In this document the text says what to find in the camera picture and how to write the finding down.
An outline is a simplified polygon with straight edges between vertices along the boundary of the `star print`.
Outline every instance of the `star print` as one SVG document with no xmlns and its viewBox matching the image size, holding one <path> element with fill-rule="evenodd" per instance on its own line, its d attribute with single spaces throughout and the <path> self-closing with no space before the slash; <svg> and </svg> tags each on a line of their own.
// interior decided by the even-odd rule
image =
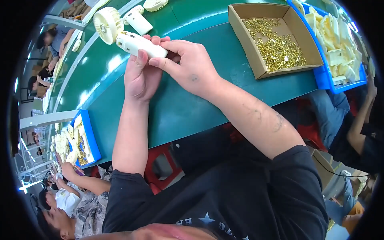
<svg viewBox="0 0 384 240">
<path fill-rule="evenodd" d="M 205 224 L 208 224 L 208 223 L 210 223 L 210 222 L 215 221 L 214 219 L 209 218 L 208 213 L 205 215 L 205 217 L 203 217 L 203 218 L 199 218 L 199 219 L 202 220 Z"/>
</svg>

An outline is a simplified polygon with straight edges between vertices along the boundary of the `blue plastic tray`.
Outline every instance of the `blue plastic tray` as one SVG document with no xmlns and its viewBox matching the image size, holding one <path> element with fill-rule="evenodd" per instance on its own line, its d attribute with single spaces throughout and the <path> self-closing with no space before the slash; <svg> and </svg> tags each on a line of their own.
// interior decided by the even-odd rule
<svg viewBox="0 0 384 240">
<path fill-rule="evenodd" d="M 93 135 L 93 130 L 92 130 L 91 122 L 89 120 L 88 110 L 79 110 L 78 113 L 76 113 L 76 116 L 73 118 L 73 120 L 71 121 L 70 124 L 73 127 L 75 119 L 80 114 L 81 114 L 81 119 L 83 120 L 83 126 L 84 126 L 84 130 L 85 130 L 85 134 L 87 135 L 87 140 L 88 140 L 89 148 L 91 150 L 91 153 L 92 153 L 93 159 L 94 159 L 93 162 L 87 163 L 87 164 L 85 164 L 83 166 L 80 166 L 79 159 L 76 160 L 75 164 L 77 166 L 79 166 L 81 168 L 85 168 L 88 165 L 91 165 L 91 164 L 97 162 L 98 160 L 100 160 L 101 159 L 101 154 L 100 154 L 99 148 L 97 147 L 95 136 Z"/>
<path fill-rule="evenodd" d="M 313 30 L 309 26 L 307 20 L 305 20 L 305 17 L 301 14 L 301 12 L 297 9 L 297 7 L 292 3 L 292 0 L 287 0 L 288 5 L 293 7 L 293 9 L 296 11 L 296 13 L 299 15 L 301 20 L 304 22 L 305 26 L 308 28 L 310 34 L 312 35 L 312 38 L 319 49 L 320 56 L 323 59 L 324 65 L 318 68 L 313 69 L 314 77 L 316 79 L 316 83 L 319 89 L 329 89 L 332 93 L 338 94 L 342 93 L 344 91 L 347 91 L 349 89 L 364 85 L 367 83 L 367 76 L 365 75 L 364 71 L 364 66 L 360 64 L 360 70 L 359 70 L 359 75 L 360 75 L 360 81 L 354 82 L 354 83 L 347 83 L 345 85 L 338 85 L 335 86 L 333 85 L 333 80 L 332 80 L 332 74 L 328 66 L 327 59 L 325 58 L 325 53 L 323 52 L 321 45 L 319 41 L 317 40 L 316 35 L 314 34 Z M 310 12 L 309 8 L 313 7 L 321 16 L 328 15 L 327 12 L 314 7 L 312 5 L 303 3 L 304 7 L 304 12 L 307 14 Z"/>
</svg>

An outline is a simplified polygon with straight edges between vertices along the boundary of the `tattoo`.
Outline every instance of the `tattoo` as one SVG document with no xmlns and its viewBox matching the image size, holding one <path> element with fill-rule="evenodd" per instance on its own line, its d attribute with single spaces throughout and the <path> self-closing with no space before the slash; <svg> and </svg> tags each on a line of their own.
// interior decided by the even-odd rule
<svg viewBox="0 0 384 240">
<path fill-rule="evenodd" d="M 259 112 L 257 109 L 250 109 L 249 107 L 245 106 L 244 104 L 243 104 L 243 107 L 249 110 L 248 115 L 250 115 L 250 114 L 256 115 L 257 120 L 262 119 L 262 113 Z"/>
<path fill-rule="evenodd" d="M 191 80 L 192 80 L 192 82 L 198 81 L 199 77 L 196 74 L 192 74 L 191 75 Z"/>
<path fill-rule="evenodd" d="M 277 123 L 276 123 L 275 127 L 273 128 L 273 132 L 278 132 L 281 129 L 281 126 L 283 125 L 284 118 L 282 115 L 280 115 L 280 113 L 278 113 L 276 111 L 275 111 L 275 114 L 277 117 Z"/>
</svg>

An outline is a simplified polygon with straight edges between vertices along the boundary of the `fingernail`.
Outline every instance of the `fingernail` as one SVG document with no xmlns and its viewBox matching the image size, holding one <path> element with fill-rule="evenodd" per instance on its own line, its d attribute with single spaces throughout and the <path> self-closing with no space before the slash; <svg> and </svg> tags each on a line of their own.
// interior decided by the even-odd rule
<svg viewBox="0 0 384 240">
<path fill-rule="evenodd" d="M 143 53 L 143 51 L 140 51 L 139 50 L 139 54 L 138 54 L 138 56 L 137 56 L 139 59 L 142 59 L 143 57 L 144 57 L 144 53 Z"/>
<path fill-rule="evenodd" d="M 150 65 L 157 67 L 159 65 L 159 61 L 157 59 L 151 58 L 148 62 Z"/>
</svg>

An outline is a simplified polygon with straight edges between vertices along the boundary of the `patterned shirt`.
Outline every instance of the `patterned shirt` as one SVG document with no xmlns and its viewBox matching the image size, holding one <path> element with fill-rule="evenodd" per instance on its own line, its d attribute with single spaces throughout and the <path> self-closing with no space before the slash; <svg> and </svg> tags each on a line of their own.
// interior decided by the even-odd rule
<svg viewBox="0 0 384 240">
<path fill-rule="evenodd" d="M 99 167 L 101 179 L 109 181 L 112 173 L 112 165 L 108 171 Z M 108 203 L 108 192 L 103 192 L 100 196 L 87 191 L 74 212 L 75 239 L 102 234 L 105 209 Z"/>
</svg>

